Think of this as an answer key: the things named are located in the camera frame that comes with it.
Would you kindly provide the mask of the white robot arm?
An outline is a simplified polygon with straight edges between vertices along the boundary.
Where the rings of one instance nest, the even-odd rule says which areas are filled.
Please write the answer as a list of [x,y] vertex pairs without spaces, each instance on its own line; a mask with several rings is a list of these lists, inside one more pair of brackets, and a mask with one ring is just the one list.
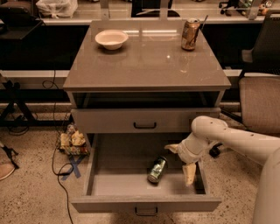
[[186,139],[165,148],[185,163],[183,171],[189,181],[194,176],[189,166],[216,144],[262,166],[252,224],[280,224],[280,138],[233,129],[220,119],[202,115],[192,121],[192,133]]

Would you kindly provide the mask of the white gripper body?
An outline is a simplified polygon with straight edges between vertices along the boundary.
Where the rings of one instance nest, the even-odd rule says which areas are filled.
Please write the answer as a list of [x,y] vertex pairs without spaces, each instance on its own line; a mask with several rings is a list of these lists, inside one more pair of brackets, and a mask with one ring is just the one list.
[[178,156],[187,165],[196,163],[202,152],[208,148],[206,139],[198,138],[191,133],[186,139],[178,144]]

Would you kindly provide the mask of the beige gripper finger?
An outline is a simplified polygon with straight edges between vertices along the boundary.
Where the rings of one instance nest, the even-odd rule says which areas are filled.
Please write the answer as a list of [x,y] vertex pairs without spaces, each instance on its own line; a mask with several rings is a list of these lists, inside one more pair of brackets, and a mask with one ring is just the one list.
[[166,150],[169,150],[171,151],[172,153],[174,154],[177,154],[179,149],[178,149],[178,146],[173,143],[173,144],[167,144],[165,147],[164,147]]
[[195,180],[196,164],[185,164],[182,166],[185,176],[185,184],[190,186]]

